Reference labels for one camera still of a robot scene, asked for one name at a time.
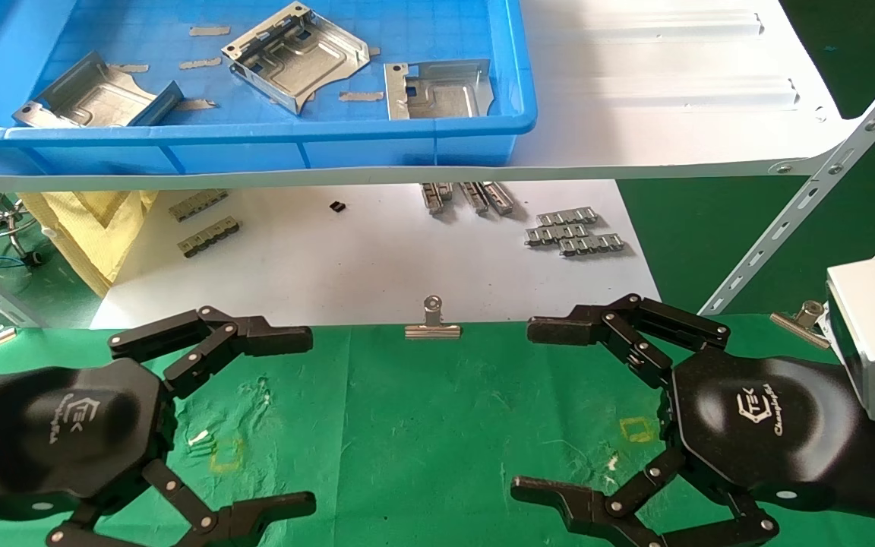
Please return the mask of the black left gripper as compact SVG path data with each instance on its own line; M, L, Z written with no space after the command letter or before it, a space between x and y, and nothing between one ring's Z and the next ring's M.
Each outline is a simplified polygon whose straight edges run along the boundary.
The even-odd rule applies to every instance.
M312 492L210 510L164 463L176 426L160 378L129 358L0 375L0 520L77 508L48 546L136 546L95 525L151 485L190 524L176 546L257 546L272 523L316 511Z

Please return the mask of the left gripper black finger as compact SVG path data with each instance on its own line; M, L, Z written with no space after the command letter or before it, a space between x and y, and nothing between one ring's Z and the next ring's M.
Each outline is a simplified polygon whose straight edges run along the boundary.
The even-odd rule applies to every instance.
M239 356L289 356L314 345L309 327L274 327L264 316L230 316L203 307L115 334L114 358L147 362L184 350L163 372L168 394L185 399Z

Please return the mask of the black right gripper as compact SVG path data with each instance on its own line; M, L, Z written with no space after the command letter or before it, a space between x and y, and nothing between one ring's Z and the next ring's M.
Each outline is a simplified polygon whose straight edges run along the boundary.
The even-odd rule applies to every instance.
M696 354L672 371L649 335ZM875 518L875 420L846 373L798 358L698 353L725 349L729 336L725 325L635 293L527 323L532 343L601 345L647 387L671 382L669 442L690 457L687 480L713 501L722 496L730 519L657 533L638 517L687 468L680 449L663 451L611 495L516 476L513 499L552 507L569 533L614 546L761 546L780 526L756 501Z

